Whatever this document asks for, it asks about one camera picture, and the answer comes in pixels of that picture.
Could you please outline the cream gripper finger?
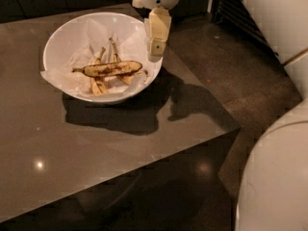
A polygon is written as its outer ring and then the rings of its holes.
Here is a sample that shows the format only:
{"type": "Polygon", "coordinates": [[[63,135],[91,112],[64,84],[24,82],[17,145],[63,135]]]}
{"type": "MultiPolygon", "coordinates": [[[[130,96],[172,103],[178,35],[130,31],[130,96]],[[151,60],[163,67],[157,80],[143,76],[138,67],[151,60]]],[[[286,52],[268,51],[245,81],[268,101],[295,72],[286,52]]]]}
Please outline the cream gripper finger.
{"type": "Polygon", "coordinates": [[[164,55],[171,25],[171,16],[167,9],[155,8],[144,21],[147,34],[148,59],[158,62],[164,55]]]}

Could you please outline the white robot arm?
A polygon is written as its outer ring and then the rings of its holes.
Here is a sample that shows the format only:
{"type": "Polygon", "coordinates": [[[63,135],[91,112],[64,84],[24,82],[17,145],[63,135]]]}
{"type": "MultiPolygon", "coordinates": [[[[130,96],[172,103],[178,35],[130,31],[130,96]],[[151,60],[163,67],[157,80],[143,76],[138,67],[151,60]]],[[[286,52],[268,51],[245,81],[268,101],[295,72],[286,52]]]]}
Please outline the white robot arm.
{"type": "MultiPolygon", "coordinates": [[[[307,95],[307,0],[240,0],[289,83],[307,95]]],[[[237,199],[235,231],[307,231],[307,102],[258,92],[249,116],[260,132],[237,199]]]]}

